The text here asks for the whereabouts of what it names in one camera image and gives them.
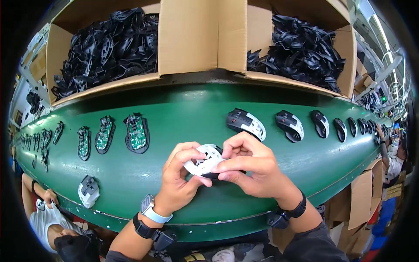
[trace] watch face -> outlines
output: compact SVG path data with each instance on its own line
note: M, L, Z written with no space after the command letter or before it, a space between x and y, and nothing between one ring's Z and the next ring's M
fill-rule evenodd
M141 202L141 213L144 213L147 207L150 205L151 196L150 194L146 195L145 198Z

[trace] workbench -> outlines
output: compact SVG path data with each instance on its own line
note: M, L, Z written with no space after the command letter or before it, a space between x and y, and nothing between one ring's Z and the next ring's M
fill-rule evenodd
M236 134L225 125L227 113L236 107L263 123L263 144L273 150L281 170L315 206L346 187L378 155L374 133L358 132L353 137L347 118L391 124L360 106L318 93L243 84L160 86L98 96L51 111L20 132L33 135L47 128L54 133L57 122L63 121L61 138L56 145L51 141L48 146L48 173L40 162L41 149L34 152L18 146L17 160L25 173L57 193L63 208L119 232L140 210L143 197L159 192L162 167L176 144L197 141L222 147L226 139ZM276 126L276 113L283 109L302 122L302 141L290 142ZM319 137L310 119L310 112L316 109L329 121L327 139ZM122 122L137 112L147 119L150 130L150 146L141 155L127 149L127 129ZM108 152L100 155L94 147L94 137L99 131L99 120L105 115L115 119L116 130ZM344 143L339 141L333 126L336 117L348 128ZM92 132L87 161L77 154L77 131L82 126ZM38 163L33 169L35 154ZM100 188L100 197L90 209L82 206L78 197L78 186L86 175L94 177ZM179 241L225 239L268 228L266 214L275 208L274 199L248 196L235 184L215 181L211 188L200 187L191 203L173 214L167 227L176 232Z

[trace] plastic parts pile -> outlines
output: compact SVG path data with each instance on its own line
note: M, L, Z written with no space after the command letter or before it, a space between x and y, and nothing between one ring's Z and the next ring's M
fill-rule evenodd
M325 31L297 18L274 15L273 46L268 55L247 53L247 70L281 75L340 93L336 79L343 70L342 59L333 48L334 31Z
M71 39L62 76L54 76L57 101L107 82L156 72L158 17L134 8L80 29Z

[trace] fingernail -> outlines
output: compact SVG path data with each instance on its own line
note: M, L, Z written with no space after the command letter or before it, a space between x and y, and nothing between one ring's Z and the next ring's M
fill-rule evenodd
M228 180L228 175L221 173L218 177L219 180Z

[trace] white watch strap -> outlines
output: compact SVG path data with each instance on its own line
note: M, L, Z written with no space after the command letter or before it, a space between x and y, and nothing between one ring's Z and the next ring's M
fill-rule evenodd
M151 208L151 207L148 208L144 212L143 215L145 215L146 217L148 217L149 219L151 219L151 220L153 220L154 222L157 222L157 223L166 223L173 217L173 214L171 214L167 218L164 217L164 216L161 216L161 215L157 214L156 212L154 212L153 208Z

